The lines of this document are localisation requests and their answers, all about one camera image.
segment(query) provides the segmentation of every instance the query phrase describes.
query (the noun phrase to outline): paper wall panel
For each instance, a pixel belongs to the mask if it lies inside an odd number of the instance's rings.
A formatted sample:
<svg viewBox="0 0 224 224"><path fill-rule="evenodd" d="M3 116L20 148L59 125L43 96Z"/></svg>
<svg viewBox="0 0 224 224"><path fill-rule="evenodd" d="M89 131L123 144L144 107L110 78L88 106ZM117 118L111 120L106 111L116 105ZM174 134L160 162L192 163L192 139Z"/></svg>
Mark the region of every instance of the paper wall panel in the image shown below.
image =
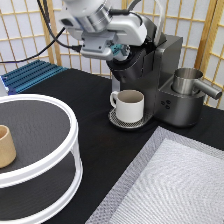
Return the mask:
<svg viewBox="0 0 224 224"><path fill-rule="evenodd" d="M53 7L54 9L61 9L62 8L62 0L53 0Z"/></svg>
<svg viewBox="0 0 224 224"><path fill-rule="evenodd" d="M180 17L191 18L195 0L183 0Z"/></svg>
<svg viewBox="0 0 224 224"><path fill-rule="evenodd" d="M0 76L1 75L4 75L6 72L5 72L5 68L3 65L0 65Z"/></svg>
<svg viewBox="0 0 224 224"><path fill-rule="evenodd" d="M7 34L5 32L5 27L2 21L2 18L0 17L0 39L7 39Z"/></svg>
<svg viewBox="0 0 224 224"><path fill-rule="evenodd" d="M224 27L219 27L212 52L220 55L224 44Z"/></svg>
<svg viewBox="0 0 224 224"><path fill-rule="evenodd" d="M204 23L200 23L200 22L192 23L188 46L197 47L197 48L199 47L203 28L204 28Z"/></svg>
<svg viewBox="0 0 224 224"><path fill-rule="evenodd" d="M68 45L68 41L67 41L67 36L66 36L66 35L62 34L62 35L58 38L58 40L59 40L60 42L62 42L63 44ZM60 47L60 52L61 52L61 53L69 53L68 48L62 47L61 45L59 45L59 47Z"/></svg>
<svg viewBox="0 0 224 224"><path fill-rule="evenodd" d="M37 53L33 38L25 38L23 42L27 52L27 57L32 57Z"/></svg>
<svg viewBox="0 0 224 224"><path fill-rule="evenodd" d="M135 11L135 12L142 12L142 1L139 2L139 3L135 6L134 11Z"/></svg>
<svg viewBox="0 0 224 224"><path fill-rule="evenodd" d="M205 20L210 0L197 0L194 19Z"/></svg>
<svg viewBox="0 0 224 224"><path fill-rule="evenodd" d="M92 72L100 73L100 60L91 59L92 64Z"/></svg>
<svg viewBox="0 0 224 224"><path fill-rule="evenodd" d="M16 64L6 64L5 65L7 72L11 72L15 69L17 69Z"/></svg>
<svg viewBox="0 0 224 224"><path fill-rule="evenodd" d="M35 42L37 45L37 52L42 51L47 45L44 37L35 37ZM41 56L47 56L47 55L48 55L47 50L43 54L41 54Z"/></svg>
<svg viewBox="0 0 224 224"><path fill-rule="evenodd" d="M44 34L40 13L30 13L30 20L34 35Z"/></svg>
<svg viewBox="0 0 224 224"><path fill-rule="evenodd" d="M7 28L7 32L9 35L9 38L15 38L20 37L19 35L19 29L16 23L16 19L14 15L7 15L4 16L5 25Z"/></svg>
<svg viewBox="0 0 224 224"><path fill-rule="evenodd" d="M180 0L170 0L167 15L178 17Z"/></svg>
<svg viewBox="0 0 224 224"><path fill-rule="evenodd" d="M30 27L29 17L27 14L18 14L17 15L19 29L22 37L32 36L32 30Z"/></svg>
<svg viewBox="0 0 224 224"><path fill-rule="evenodd" d="M26 58L22 40L11 40L12 49L15 55L16 60L22 60Z"/></svg>
<svg viewBox="0 0 224 224"><path fill-rule="evenodd" d="M70 58L68 55L62 55L61 61L63 67L70 68Z"/></svg>
<svg viewBox="0 0 224 224"><path fill-rule="evenodd" d="M183 45L186 45L189 28L190 28L189 21L186 21L186 20L179 21L177 36L183 37Z"/></svg>
<svg viewBox="0 0 224 224"><path fill-rule="evenodd" d="M111 3L112 3L112 7L114 9L121 9L122 0L113 0L113 1L111 1Z"/></svg>
<svg viewBox="0 0 224 224"><path fill-rule="evenodd" d="M78 70L81 70L79 56L72 55L71 56L71 61L72 61L72 68L76 68Z"/></svg>
<svg viewBox="0 0 224 224"><path fill-rule="evenodd" d="M207 78L211 80L213 79L218 61L219 59L217 57L215 57L214 55L211 55L209 63L208 63L208 68L205 74Z"/></svg>
<svg viewBox="0 0 224 224"><path fill-rule="evenodd" d="M37 4L37 1L34 0L24 0L27 3L28 11L38 11L39 6Z"/></svg>
<svg viewBox="0 0 224 224"><path fill-rule="evenodd" d="M185 60L184 60L184 67L185 68L193 68L196 56L197 56L197 51L196 50L187 49Z"/></svg>
<svg viewBox="0 0 224 224"><path fill-rule="evenodd" d="M102 74L110 74L110 69L107 66L106 61L102 61L101 64L102 64Z"/></svg>
<svg viewBox="0 0 224 224"><path fill-rule="evenodd" d="M82 71L90 72L90 62L88 58L82 57Z"/></svg>
<svg viewBox="0 0 224 224"><path fill-rule="evenodd" d="M27 64L28 64L28 62L27 61L24 61L24 62L18 63L17 65L20 68L20 67L23 67L24 65L27 65Z"/></svg>
<svg viewBox="0 0 224 224"><path fill-rule="evenodd" d="M165 34L175 35L176 25L177 25L176 19L167 19Z"/></svg>
<svg viewBox="0 0 224 224"><path fill-rule="evenodd" d="M221 60L215 82L224 85L224 60Z"/></svg>
<svg viewBox="0 0 224 224"><path fill-rule="evenodd" d="M25 12L26 5L24 0L13 0L15 12Z"/></svg>
<svg viewBox="0 0 224 224"><path fill-rule="evenodd" d="M153 9L154 9L154 1L153 0L145 0L144 1L144 12L152 14Z"/></svg>
<svg viewBox="0 0 224 224"><path fill-rule="evenodd" d="M0 0L0 9L2 11L2 13L12 13L13 12L13 8L12 8L12 4L10 1L6 1L6 0Z"/></svg>
<svg viewBox="0 0 224 224"><path fill-rule="evenodd" d="M47 58L41 58L40 60L45 61L45 62L50 62L48 57Z"/></svg>
<svg viewBox="0 0 224 224"><path fill-rule="evenodd" d="M59 14L60 12L55 11L54 12L54 16L55 16L55 21L56 21L56 26L57 26L57 32L59 33L61 31L61 29L63 28L62 24L59 22Z"/></svg>
<svg viewBox="0 0 224 224"><path fill-rule="evenodd" d="M0 41L0 51L3 61L13 60L13 54L8 41Z"/></svg>

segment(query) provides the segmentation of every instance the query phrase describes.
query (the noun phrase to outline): shoji screen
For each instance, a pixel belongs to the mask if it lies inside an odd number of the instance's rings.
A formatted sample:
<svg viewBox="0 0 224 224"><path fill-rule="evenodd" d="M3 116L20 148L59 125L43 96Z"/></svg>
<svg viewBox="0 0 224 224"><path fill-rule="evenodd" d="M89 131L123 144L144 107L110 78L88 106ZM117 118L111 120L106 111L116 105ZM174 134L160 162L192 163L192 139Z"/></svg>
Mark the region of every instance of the shoji screen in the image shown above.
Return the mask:
<svg viewBox="0 0 224 224"><path fill-rule="evenodd" d="M0 0L0 60L21 60L46 47L49 35L42 22L35 0ZM52 50L38 58L54 63ZM0 65L0 75L27 63Z"/></svg>
<svg viewBox="0 0 224 224"><path fill-rule="evenodd" d="M224 0L217 3L201 70L208 84L224 92ZM219 101L208 97L206 104L224 110L224 97Z"/></svg>
<svg viewBox="0 0 224 224"><path fill-rule="evenodd" d="M124 1L124 6L131 1ZM183 37L179 67L194 67L210 0L160 0L166 13L163 32ZM135 11L158 23L154 0L143 0Z"/></svg>

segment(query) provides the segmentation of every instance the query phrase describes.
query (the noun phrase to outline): coffee machine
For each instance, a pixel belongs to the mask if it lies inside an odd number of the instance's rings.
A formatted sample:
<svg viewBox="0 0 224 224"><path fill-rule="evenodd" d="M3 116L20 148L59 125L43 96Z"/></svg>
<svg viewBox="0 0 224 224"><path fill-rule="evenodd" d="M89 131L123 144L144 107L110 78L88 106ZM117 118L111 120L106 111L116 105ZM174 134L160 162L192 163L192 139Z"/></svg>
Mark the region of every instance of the coffee machine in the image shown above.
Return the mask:
<svg viewBox="0 0 224 224"><path fill-rule="evenodd" d="M134 130L152 117L177 127L192 126L200 118L205 93L215 99L221 93L196 82L197 75L188 75L189 72L173 84L183 38L162 32L165 13L160 0L155 0L160 11L158 26L133 11L140 1L133 0L126 10L117 10L110 0L65 0L59 21L72 37L83 41L80 53L84 57L107 61L113 74L113 90L143 93L143 119L134 124L124 123L116 118L113 109L109 120L115 126ZM193 90L185 94L181 88Z"/></svg>
<svg viewBox="0 0 224 224"><path fill-rule="evenodd" d="M113 73L113 91L133 89L144 94L145 117L136 124L125 124L116 119L112 110L109 119L115 126L127 130L145 125L152 117L180 128L193 126L200 119L205 93L218 99L221 92L207 84L190 94L175 91L174 74L178 69L183 38L162 33L159 45L155 47L153 40L157 28L148 18L141 17L147 30L154 32L148 33L141 47L131 47L132 54L126 61L114 59L107 65Z"/></svg>

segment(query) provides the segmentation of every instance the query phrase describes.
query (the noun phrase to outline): beige cup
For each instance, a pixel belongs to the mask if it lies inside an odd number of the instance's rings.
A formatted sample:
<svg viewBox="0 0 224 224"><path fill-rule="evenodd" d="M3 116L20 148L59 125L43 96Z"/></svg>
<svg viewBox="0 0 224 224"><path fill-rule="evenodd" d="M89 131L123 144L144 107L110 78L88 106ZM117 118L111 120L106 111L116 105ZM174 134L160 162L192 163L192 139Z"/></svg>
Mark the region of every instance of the beige cup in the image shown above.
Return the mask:
<svg viewBox="0 0 224 224"><path fill-rule="evenodd" d="M8 127L0 125L0 168L8 166L16 158L16 150Z"/></svg>

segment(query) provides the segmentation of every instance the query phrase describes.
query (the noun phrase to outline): black tabletop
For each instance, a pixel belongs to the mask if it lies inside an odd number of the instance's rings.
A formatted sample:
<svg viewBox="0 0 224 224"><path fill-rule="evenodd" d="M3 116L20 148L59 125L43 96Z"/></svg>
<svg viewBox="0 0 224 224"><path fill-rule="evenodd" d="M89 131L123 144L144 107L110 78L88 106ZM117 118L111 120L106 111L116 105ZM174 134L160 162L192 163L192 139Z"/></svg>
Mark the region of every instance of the black tabletop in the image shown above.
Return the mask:
<svg viewBox="0 0 224 224"><path fill-rule="evenodd" d="M64 71L24 91L67 103L79 123L83 179L71 202L47 224L85 223L158 126L224 150L224 111L203 107L199 123L178 129L152 119L135 132L116 129L108 120L111 80L78 70Z"/></svg>

